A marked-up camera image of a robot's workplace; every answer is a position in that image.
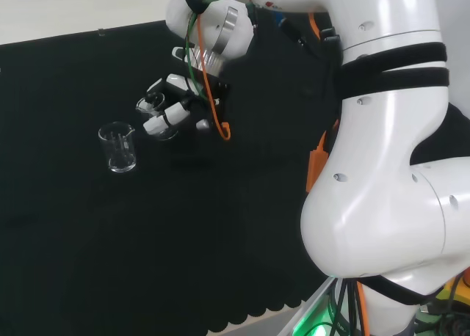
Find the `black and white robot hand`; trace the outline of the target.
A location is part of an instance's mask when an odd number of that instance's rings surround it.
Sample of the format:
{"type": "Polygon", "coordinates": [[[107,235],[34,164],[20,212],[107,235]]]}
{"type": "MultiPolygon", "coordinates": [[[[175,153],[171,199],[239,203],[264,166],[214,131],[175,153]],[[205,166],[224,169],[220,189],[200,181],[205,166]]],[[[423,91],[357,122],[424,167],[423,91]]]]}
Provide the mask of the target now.
{"type": "Polygon", "coordinates": [[[192,73],[170,73],[155,81],[136,105],[144,117],[143,128],[158,140],[174,137],[188,120],[195,122],[199,131],[216,128],[213,113],[223,121],[225,102],[230,85],[220,75],[227,59],[212,51],[201,51],[196,45],[185,50],[175,47],[172,58],[192,73]]]}

